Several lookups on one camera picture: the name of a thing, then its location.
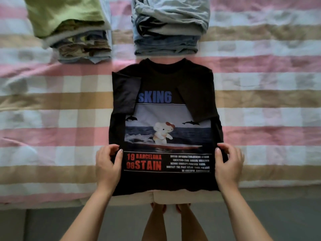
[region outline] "plaid bedsheet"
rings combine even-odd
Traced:
[[[225,142],[246,156],[240,186],[321,184],[321,0],[210,3],[210,28],[187,58],[213,70]],[[139,61],[130,0],[110,6],[113,60],[60,64],[33,36],[24,1],[0,0],[0,203],[94,191],[111,72]]]

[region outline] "t-shirt sleeve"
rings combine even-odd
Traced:
[[[195,122],[218,117],[213,73],[210,69],[203,70],[193,79],[180,84],[178,91]]]
[[[141,85],[141,78],[113,72],[112,81],[114,95],[114,109],[112,114],[133,114]]]

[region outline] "hello kitty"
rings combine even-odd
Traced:
[[[155,144],[157,145],[166,145],[166,138],[173,139],[168,133],[172,132],[175,128],[175,125],[166,122],[166,123],[155,123],[154,130],[156,131],[153,137]]]

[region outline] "person's right arm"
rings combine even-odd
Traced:
[[[236,240],[273,241],[239,192],[244,155],[232,145],[217,145],[229,154],[228,161],[224,163],[221,150],[215,149],[215,178],[229,211]]]

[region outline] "bed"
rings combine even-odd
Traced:
[[[321,197],[321,1],[210,0],[210,28],[187,59],[212,69],[224,141],[246,161],[246,199]],[[32,33],[23,0],[0,0],[0,209],[83,205],[108,144],[111,72],[134,56],[130,0],[110,0],[113,59],[60,64]],[[182,57],[153,57],[173,63]],[[149,191],[112,205],[221,201]]]

